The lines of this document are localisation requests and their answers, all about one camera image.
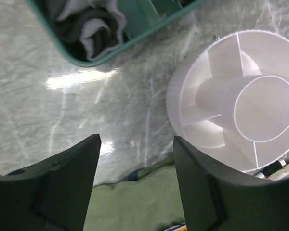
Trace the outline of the white round pen holder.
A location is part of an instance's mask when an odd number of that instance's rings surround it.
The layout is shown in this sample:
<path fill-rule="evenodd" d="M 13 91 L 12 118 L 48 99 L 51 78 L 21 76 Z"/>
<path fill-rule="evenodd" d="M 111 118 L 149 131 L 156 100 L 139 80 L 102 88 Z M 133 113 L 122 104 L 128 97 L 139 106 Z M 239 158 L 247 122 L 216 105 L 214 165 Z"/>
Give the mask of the white round pen holder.
<path fill-rule="evenodd" d="M 263 30 L 229 34 L 185 58 L 166 94 L 178 136 L 241 172 L 289 151 L 289 40 Z"/>

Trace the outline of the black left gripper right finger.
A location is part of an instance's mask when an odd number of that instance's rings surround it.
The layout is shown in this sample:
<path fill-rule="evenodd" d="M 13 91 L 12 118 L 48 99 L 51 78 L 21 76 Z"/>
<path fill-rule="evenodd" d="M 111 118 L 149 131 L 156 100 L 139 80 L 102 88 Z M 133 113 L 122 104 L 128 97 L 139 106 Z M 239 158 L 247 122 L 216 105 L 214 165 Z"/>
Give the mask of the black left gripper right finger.
<path fill-rule="evenodd" d="M 173 139 L 175 169 L 190 231 L 289 231 L 289 178 L 260 179 Z"/>

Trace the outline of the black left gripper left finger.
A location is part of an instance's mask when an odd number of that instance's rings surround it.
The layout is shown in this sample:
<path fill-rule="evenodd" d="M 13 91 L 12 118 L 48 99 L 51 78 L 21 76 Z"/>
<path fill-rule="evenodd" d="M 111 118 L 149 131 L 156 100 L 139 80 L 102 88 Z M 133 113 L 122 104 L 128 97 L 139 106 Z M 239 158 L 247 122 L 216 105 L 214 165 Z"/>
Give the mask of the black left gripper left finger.
<path fill-rule="evenodd" d="M 0 231 L 81 231 L 99 160 L 92 134 L 36 164 L 0 175 Z"/>

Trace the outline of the white marker black cap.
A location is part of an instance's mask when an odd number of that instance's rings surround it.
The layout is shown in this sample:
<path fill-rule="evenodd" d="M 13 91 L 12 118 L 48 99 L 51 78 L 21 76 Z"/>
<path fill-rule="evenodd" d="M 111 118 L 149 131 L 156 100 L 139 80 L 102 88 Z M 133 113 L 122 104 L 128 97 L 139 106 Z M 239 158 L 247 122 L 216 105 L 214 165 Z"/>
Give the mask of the white marker black cap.
<path fill-rule="evenodd" d="M 281 170 L 284 166 L 286 166 L 287 163 L 285 160 L 277 160 L 273 162 L 270 165 L 267 165 L 264 167 L 259 173 L 255 175 L 255 177 L 261 178 L 261 179 L 266 179 L 269 176 L 271 176 L 273 173 Z"/>

